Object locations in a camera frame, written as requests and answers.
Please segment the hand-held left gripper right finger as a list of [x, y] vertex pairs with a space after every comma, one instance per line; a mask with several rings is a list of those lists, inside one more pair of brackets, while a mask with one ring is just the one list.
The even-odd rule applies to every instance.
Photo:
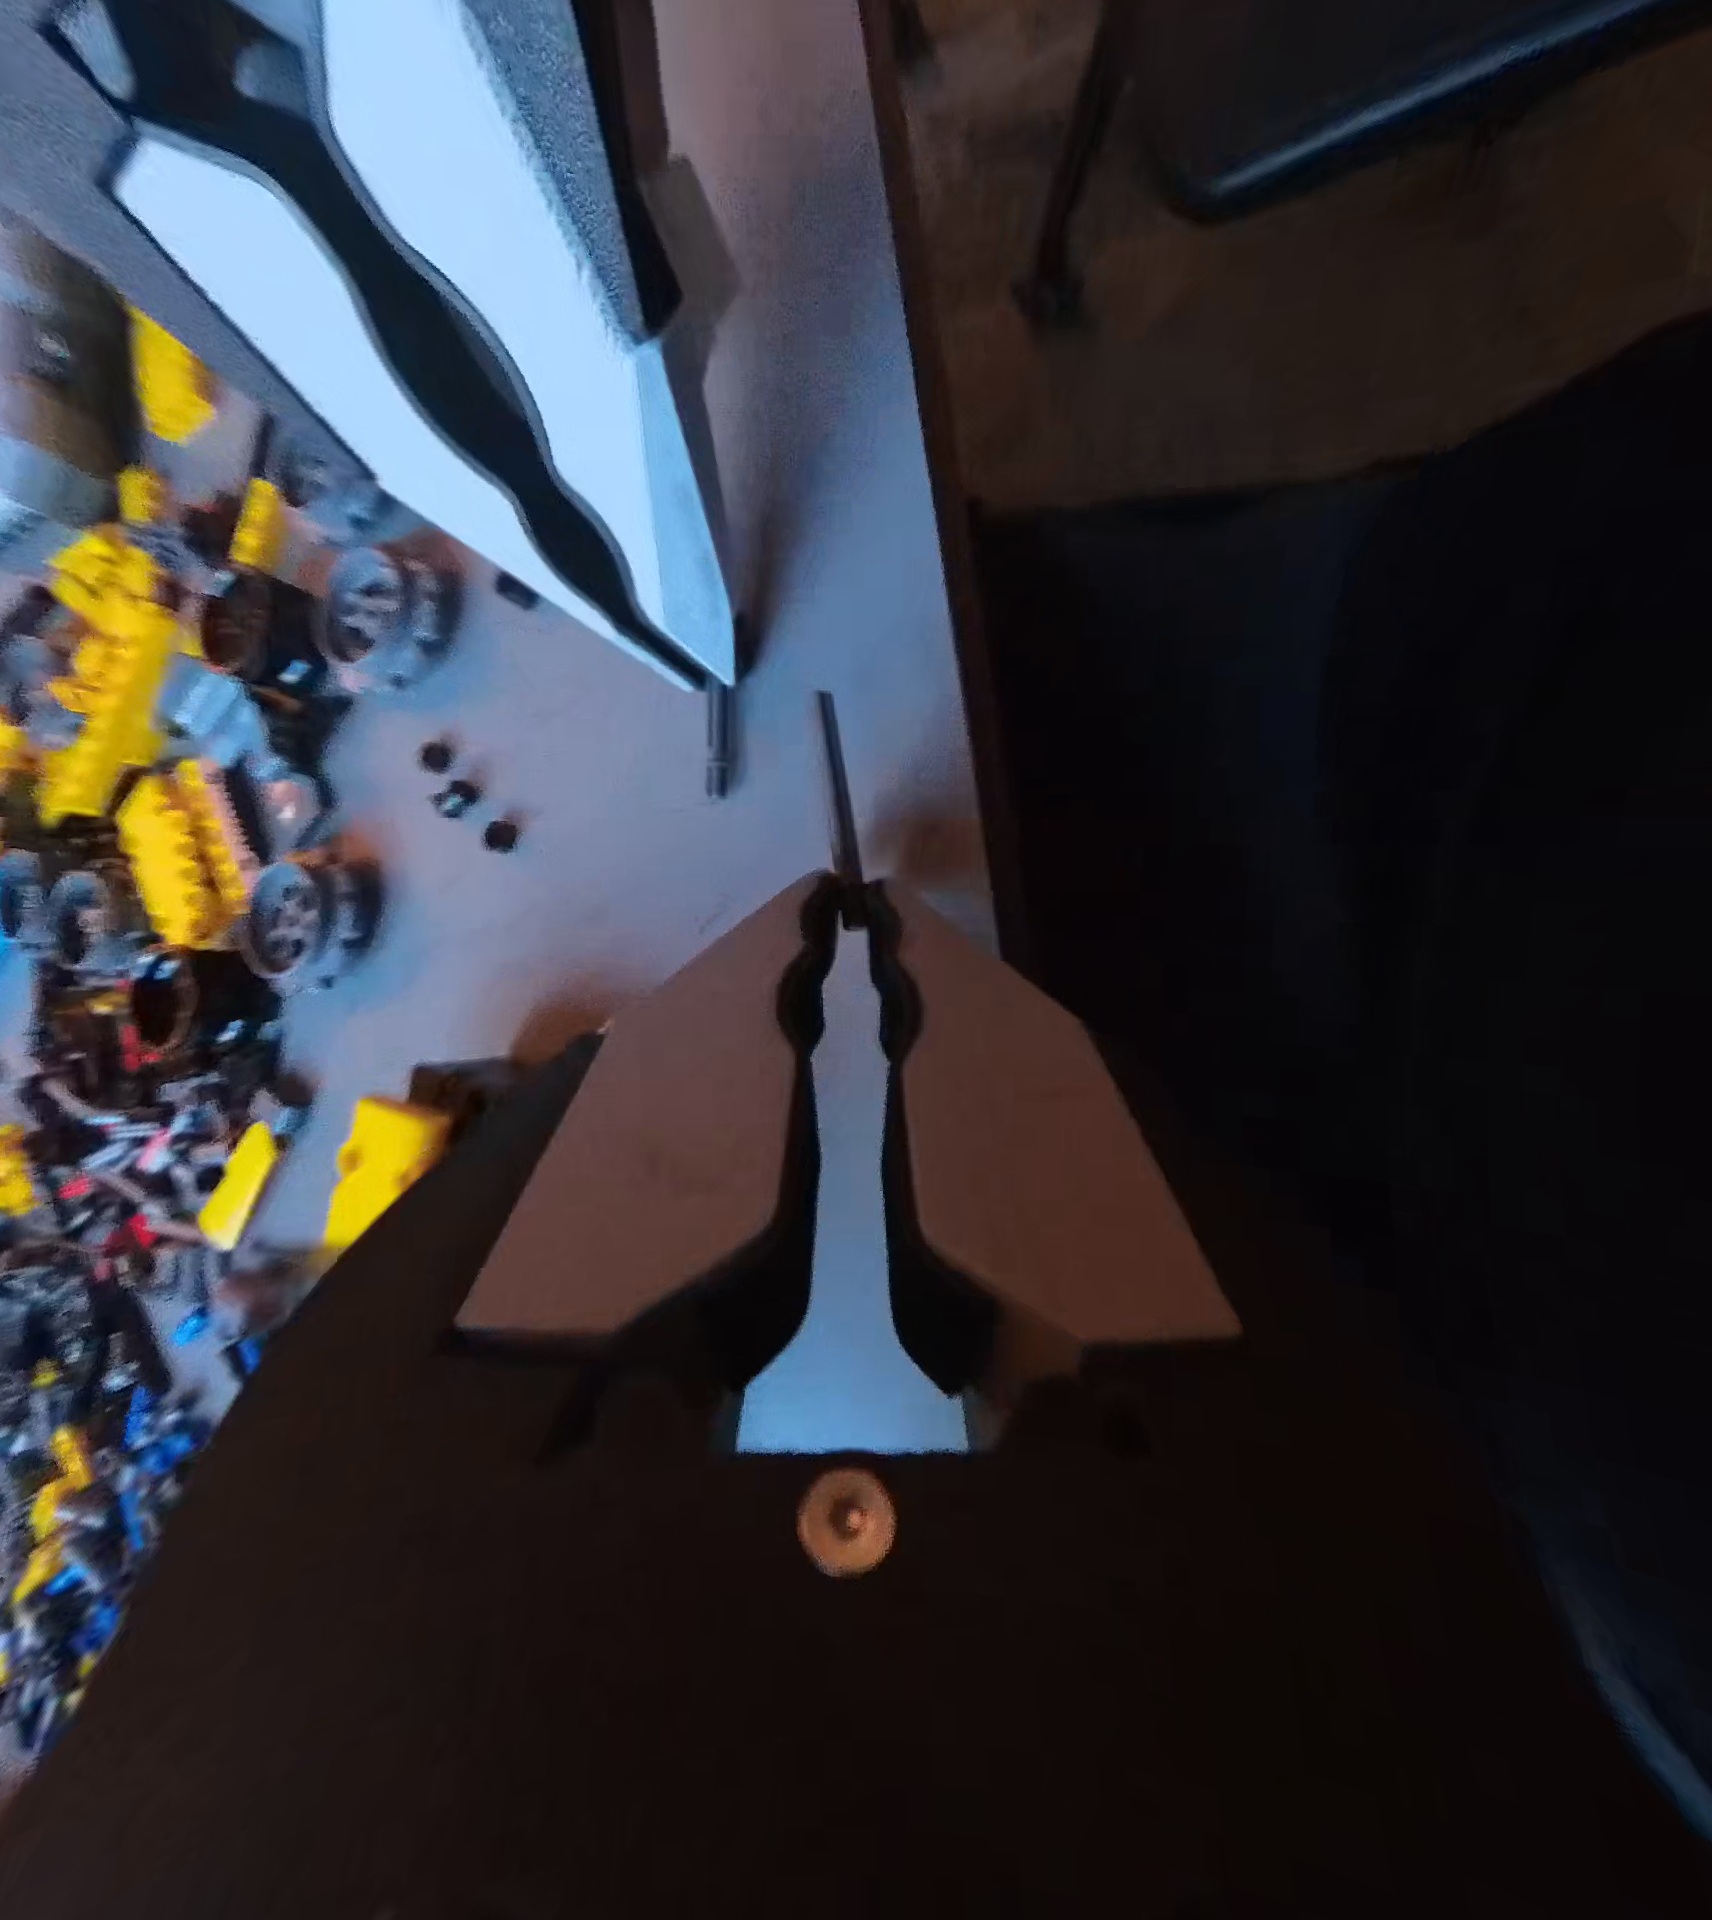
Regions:
[[1233, 1345], [1241, 1317], [1084, 1023], [901, 884], [869, 888], [869, 960], [893, 1324], [965, 1447], [1091, 1362]]

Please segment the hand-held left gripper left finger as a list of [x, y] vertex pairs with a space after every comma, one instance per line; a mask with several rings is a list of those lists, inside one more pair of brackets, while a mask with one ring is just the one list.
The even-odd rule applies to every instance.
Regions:
[[604, 1032], [455, 1333], [742, 1390], [811, 1304], [837, 880], [768, 900]]

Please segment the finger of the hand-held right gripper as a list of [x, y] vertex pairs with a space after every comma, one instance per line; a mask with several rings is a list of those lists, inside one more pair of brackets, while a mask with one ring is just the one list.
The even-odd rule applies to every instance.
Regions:
[[558, 541], [538, 540], [512, 488], [431, 420], [277, 183], [177, 133], [136, 133], [109, 192], [385, 491], [669, 684], [701, 688], [701, 664], [639, 613], [606, 611], [612, 590], [574, 581]]
[[459, 295], [654, 634], [738, 680], [725, 517], [680, 287], [647, 314], [571, 4], [318, 4], [328, 130]]

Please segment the grey desk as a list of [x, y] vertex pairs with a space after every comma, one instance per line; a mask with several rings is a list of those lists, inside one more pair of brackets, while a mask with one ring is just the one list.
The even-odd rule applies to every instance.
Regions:
[[[455, 660], [418, 696], [357, 697], [332, 782], [386, 874], [341, 984], [292, 1013], [321, 1112], [267, 1227], [318, 1227], [357, 1094], [415, 1064], [553, 1052], [828, 863], [816, 692], [845, 733], [871, 872], [934, 888], [996, 942], [926, 400], [940, 373], [883, 4], [612, 4], [639, 154], [692, 322], [747, 617], [738, 777], [703, 791], [703, 704], [467, 548]], [[448, 737], [435, 777], [418, 745]], [[451, 779], [479, 803], [439, 818]], [[521, 823], [508, 855], [481, 847]]]

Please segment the black rubber tyre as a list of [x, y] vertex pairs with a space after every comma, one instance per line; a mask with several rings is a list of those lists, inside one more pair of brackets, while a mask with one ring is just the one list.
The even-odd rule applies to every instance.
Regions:
[[128, 978], [128, 1069], [197, 1069], [252, 1017], [255, 976], [223, 948], [157, 946]]
[[292, 659], [292, 611], [281, 580], [243, 570], [203, 595], [199, 611], [202, 659], [243, 684], [276, 683]]

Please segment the grey battery block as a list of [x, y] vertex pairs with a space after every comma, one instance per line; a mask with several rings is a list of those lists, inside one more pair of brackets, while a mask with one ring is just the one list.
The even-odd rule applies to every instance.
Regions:
[[0, 433], [0, 570], [39, 577], [59, 553], [116, 516], [116, 483]]

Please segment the yellow curved panel piece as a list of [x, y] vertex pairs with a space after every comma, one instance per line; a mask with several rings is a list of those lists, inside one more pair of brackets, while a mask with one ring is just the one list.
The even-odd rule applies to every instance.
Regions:
[[242, 1245], [281, 1163], [277, 1131], [267, 1120], [252, 1120], [197, 1213], [197, 1230], [211, 1247], [232, 1254]]

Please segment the yellow and grey brick assembly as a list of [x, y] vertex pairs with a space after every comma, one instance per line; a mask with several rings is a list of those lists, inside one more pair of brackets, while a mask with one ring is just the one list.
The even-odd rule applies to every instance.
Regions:
[[105, 523], [52, 557], [47, 587], [78, 627], [51, 684], [78, 733], [43, 751], [37, 823], [112, 827], [166, 946], [232, 946], [262, 864], [226, 774], [165, 714], [172, 673], [202, 659], [165, 599], [162, 566]]

